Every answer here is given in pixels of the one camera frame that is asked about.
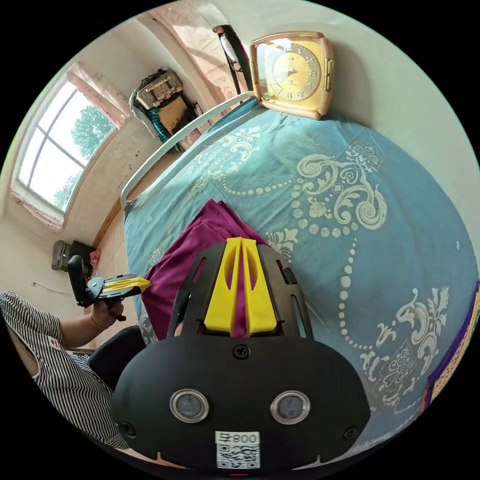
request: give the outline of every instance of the alarm clock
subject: alarm clock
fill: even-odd
[[[253,92],[271,110],[319,120],[329,109],[332,44],[319,31],[286,31],[251,43]]]

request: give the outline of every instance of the window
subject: window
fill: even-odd
[[[114,128],[66,82],[34,125],[21,158],[18,181],[64,213],[90,159]]]

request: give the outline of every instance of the cable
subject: cable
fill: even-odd
[[[48,288],[47,286],[43,286],[40,283],[37,283],[36,281],[32,282],[31,286],[32,287],[40,287],[41,289],[48,290],[49,292],[53,292],[54,294],[67,295],[69,297],[72,296],[71,293],[65,293],[64,291],[58,291],[58,290],[52,290],[51,288]]]

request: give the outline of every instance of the blue bedsheet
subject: blue bedsheet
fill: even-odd
[[[127,207],[130,272],[145,275],[210,198],[291,261],[315,338],[361,375],[372,417],[348,455],[411,423],[479,277],[467,230],[431,175],[359,124],[266,110],[253,99]]]

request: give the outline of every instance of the bracelet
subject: bracelet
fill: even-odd
[[[90,320],[91,322],[100,330],[107,330],[108,327],[103,327],[103,326],[100,326],[95,320],[94,320],[94,317],[92,314],[90,314]]]

